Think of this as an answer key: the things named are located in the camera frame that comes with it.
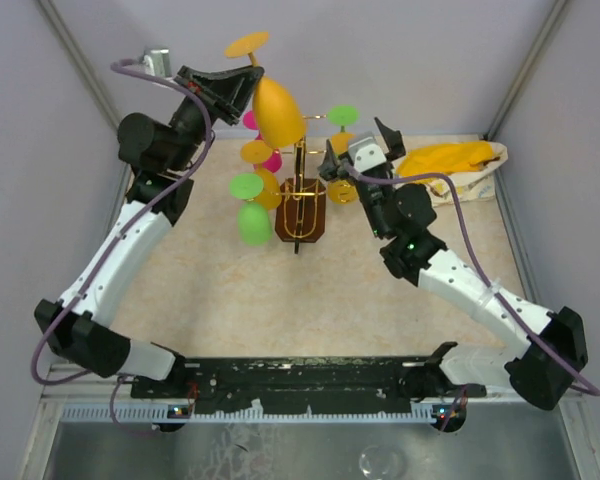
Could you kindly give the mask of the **yellow patterned cloth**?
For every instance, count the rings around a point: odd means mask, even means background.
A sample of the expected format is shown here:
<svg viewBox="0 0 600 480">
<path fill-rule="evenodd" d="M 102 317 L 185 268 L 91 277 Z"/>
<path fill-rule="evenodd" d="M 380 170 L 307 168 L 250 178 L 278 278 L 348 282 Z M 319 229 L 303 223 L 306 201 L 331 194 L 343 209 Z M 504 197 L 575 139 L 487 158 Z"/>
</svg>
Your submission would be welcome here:
<svg viewBox="0 0 600 480">
<path fill-rule="evenodd" d="M 501 143 L 441 143 L 410 150 L 396 174 L 443 173 L 452 180 L 461 202 L 482 201 L 495 196 L 493 175 L 507 160 L 507 147 Z"/>
</svg>

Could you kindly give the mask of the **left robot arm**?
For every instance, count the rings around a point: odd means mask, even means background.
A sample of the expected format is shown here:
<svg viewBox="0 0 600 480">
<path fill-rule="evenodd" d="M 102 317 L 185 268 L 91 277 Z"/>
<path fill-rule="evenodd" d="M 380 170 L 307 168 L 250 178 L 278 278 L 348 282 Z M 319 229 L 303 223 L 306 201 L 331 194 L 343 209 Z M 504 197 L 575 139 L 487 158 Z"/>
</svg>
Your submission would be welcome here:
<svg viewBox="0 0 600 480">
<path fill-rule="evenodd" d="M 124 292 L 151 251 L 177 223 L 192 192 L 195 172 L 213 144 L 213 126 L 239 122 L 258 84 L 261 66 L 202 72 L 183 66 L 175 78 L 145 72 L 140 61 L 112 63 L 114 72 L 183 94 L 168 124 L 132 113 L 119 123 L 120 160 L 135 178 L 125 204 L 85 270 L 56 301 L 34 311 L 42 338 L 34 353 L 55 355 L 101 378 L 145 377 L 174 397 L 188 384 L 183 357 L 166 347 L 133 340 L 112 330 Z"/>
</svg>

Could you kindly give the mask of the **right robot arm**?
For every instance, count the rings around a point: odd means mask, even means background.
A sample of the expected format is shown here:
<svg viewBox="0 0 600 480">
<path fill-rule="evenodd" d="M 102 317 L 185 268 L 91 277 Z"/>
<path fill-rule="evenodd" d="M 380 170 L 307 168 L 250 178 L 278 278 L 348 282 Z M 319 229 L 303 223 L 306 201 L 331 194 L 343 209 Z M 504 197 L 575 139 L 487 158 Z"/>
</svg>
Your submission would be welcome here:
<svg viewBox="0 0 600 480">
<path fill-rule="evenodd" d="M 447 153 L 446 145 L 407 151 L 399 131 L 382 122 L 376 126 L 377 134 L 327 140 L 320 177 L 347 180 L 356 188 L 374 236 L 386 242 L 380 255 L 393 277 L 444 299 L 504 345 L 452 347 L 427 370 L 428 387 L 441 396 L 459 386 L 511 387 L 542 410 L 554 409 L 569 390 L 600 395 L 582 373 L 588 352 L 581 316 L 513 294 L 481 266 L 454 184 L 474 172 L 477 162 Z M 445 155 L 437 159 L 437 152 Z M 452 198 L 468 261 L 430 231 L 437 218 L 430 190 L 437 183 Z"/>
</svg>

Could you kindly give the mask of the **green wine glass back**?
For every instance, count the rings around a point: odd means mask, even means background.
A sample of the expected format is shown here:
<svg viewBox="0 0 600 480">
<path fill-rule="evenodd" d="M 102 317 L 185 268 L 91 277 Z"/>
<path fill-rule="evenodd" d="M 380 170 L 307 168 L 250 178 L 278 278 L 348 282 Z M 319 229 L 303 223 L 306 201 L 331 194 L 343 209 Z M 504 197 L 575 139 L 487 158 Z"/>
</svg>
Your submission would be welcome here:
<svg viewBox="0 0 600 480">
<path fill-rule="evenodd" d="M 332 107 L 327 113 L 327 120 L 339 128 L 339 132 L 330 138 L 331 145 L 336 154 L 341 154 L 347 150 L 348 142 L 354 137 L 354 134 L 347 131 L 347 128 L 354 125 L 359 117 L 359 112 L 352 105 L 337 105 Z"/>
</svg>

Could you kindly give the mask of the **green wine glass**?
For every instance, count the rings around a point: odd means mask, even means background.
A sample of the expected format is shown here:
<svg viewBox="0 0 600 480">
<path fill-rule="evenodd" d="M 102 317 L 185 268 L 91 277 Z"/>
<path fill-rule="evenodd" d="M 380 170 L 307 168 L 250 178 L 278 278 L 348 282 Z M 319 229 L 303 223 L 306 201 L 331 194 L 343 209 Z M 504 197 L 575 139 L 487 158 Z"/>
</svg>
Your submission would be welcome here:
<svg viewBox="0 0 600 480">
<path fill-rule="evenodd" d="M 354 125 L 359 117 L 359 112 L 352 105 L 337 105 L 332 107 L 327 113 L 327 120 L 339 128 L 339 132 L 330 138 L 331 145 L 336 154 L 341 154 L 347 150 L 348 142 L 354 137 L 354 134 L 347 131 L 347 128 Z"/>
<path fill-rule="evenodd" d="M 264 191 L 264 181 L 255 173 L 236 175 L 229 184 L 230 194 L 242 201 L 237 223 L 241 240 L 249 246 L 267 243 L 272 236 L 268 211 L 256 198 Z"/>
</svg>

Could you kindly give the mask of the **green wine glass front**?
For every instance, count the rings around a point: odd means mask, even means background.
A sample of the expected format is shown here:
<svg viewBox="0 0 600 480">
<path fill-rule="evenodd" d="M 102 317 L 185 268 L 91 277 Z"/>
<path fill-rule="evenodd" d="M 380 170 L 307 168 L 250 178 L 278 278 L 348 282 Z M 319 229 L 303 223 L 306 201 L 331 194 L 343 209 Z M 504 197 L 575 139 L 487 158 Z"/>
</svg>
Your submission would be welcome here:
<svg viewBox="0 0 600 480">
<path fill-rule="evenodd" d="M 229 184 L 230 194 L 242 201 L 237 223 L 241 240 L 249 246 L 267 243 L 272 236 L 268 211 L 256 198 L 264 191 L 264 181 L 255 173 L 236 175 Z"/>
</svg>

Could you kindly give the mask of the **pink wine glass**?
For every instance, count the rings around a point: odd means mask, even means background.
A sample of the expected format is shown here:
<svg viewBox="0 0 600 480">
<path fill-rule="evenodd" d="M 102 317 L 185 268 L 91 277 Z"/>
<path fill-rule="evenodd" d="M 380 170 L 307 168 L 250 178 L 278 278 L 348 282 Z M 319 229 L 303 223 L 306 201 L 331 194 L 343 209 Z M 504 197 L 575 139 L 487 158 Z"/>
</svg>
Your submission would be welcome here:
<svg viewBox="0 0 600 480">
<path fill-rule="evenodd" d="M 254 169 L 263 168 L 271 173 L 278 172 L 282 167 L 281 154 L 264 142 L 254 112 L 249 110 L 244 115 L 242 122 L 247 129 L 256 131 L 257 136 L 242 146 L 241 159 L 252 165 Z"/>
</svg>

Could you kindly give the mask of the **orange wine glass front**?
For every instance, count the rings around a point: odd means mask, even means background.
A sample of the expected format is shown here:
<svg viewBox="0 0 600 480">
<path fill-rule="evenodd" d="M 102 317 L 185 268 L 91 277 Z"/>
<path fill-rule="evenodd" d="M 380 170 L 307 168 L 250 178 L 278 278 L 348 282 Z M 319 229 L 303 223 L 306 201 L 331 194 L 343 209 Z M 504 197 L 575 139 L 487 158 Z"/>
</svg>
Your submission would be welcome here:
<svg viewBox="0 0 600 480">
<path fill-rule="evenodd" d="M 263 190 L 256 196 L 255 202 L 262 205 L 266 210 L 277 209 L 282 201 L 282 197 L 275 173 L 271 173 L 263 168 L 254 169 L 254 173 L 262 179 L 264 184 Z"/>
</svg>

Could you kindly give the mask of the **orange wine glass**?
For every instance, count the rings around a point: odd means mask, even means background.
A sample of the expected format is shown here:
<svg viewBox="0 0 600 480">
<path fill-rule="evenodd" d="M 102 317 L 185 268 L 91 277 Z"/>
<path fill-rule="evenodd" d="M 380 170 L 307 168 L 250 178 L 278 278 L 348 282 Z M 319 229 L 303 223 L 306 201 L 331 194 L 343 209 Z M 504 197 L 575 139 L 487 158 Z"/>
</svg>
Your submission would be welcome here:
<svg viewBox="0 0 600 480">
<path fill-rule="evenodd" d="M 327 185 L 327 196 L 335 204 L 348 204 L 358 199 L 355 186 L 347 180 L 336 180 Z"/>
<path fill-rule="evenodd" d="M 255 202 L 262 205 L 266 210 L 277 209 L 282 201 L 282 197 L 275 173 L 271 173 L 263 168 L 254 169 L 254 173 L 262 179 L 264 184 L 263 190 L 256 196 Z"/>
<path fill-rule="evenodd" d="M 224 51 L 227 58 L 248 56 L 253 67 L 259 66 L 257 49 L 269 39 L 259 31 L 232 42 Z M 302 140 L 307 132 L 304 116 L 291 93 L 280 83 L 264 75 L 255 88 L 252 111 L 262 140 L 272 149 L 281 149 Z"/>
</svg>

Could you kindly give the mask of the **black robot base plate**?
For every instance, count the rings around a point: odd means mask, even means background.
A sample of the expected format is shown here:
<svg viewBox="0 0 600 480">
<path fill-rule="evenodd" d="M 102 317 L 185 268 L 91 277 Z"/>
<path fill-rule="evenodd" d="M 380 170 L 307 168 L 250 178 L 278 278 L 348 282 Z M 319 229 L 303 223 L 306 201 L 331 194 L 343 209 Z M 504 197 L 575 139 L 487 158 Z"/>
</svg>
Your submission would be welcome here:
<svg viewBox="0 0 600 480">
<path fill-rule="evenodd" d="M 176 377 L 138 377 L 131 397 L 183 399 L 198 414 L 236 413 L 258 401 L 266 414 L 409 413 L 413 402 L 453 398 L 461 386 L 441 357 L 187 358 Z"/>
</svg>

